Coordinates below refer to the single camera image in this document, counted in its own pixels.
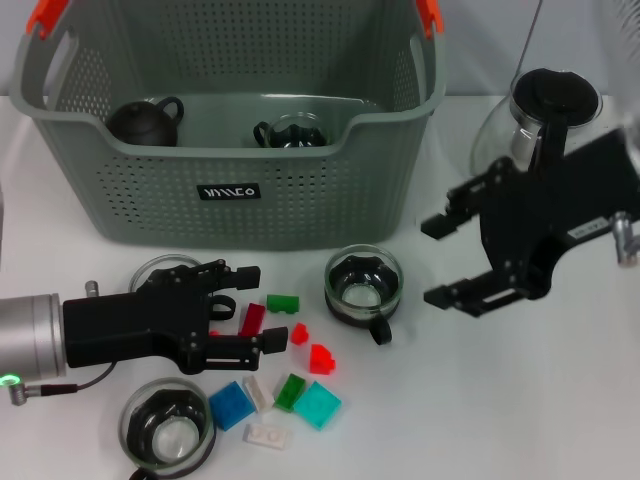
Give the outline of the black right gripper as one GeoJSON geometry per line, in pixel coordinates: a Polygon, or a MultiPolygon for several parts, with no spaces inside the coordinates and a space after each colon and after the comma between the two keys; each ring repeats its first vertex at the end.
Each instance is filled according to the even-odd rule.
{"type": "Polygon", "coordinates": [[[491,271],[424,293],[427,304],[474,318],[551,288],[553,270],[569,250],[611,231],[618,216],[639,219],[639,174],[621,129],[562,159],[524,172],[509,157],[446,194],[444,214],[421,223],[433,239],[479,215],[491,271]]]}

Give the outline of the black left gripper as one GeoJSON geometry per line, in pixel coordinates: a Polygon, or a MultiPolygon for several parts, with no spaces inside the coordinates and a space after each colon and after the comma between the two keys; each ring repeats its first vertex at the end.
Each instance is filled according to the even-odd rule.
{"type": "Polygon", "coordinates": [[[131,293],[67,300],[62,305],[66,362],[80,368],[162,357],[184,374],[256,371],[262,355],[287,349],[289,329],[208,336],[206,296],[209,291],[256,289],[260,278],[257,266],[233,270],[219,259],[166,270],[131,293]]]}

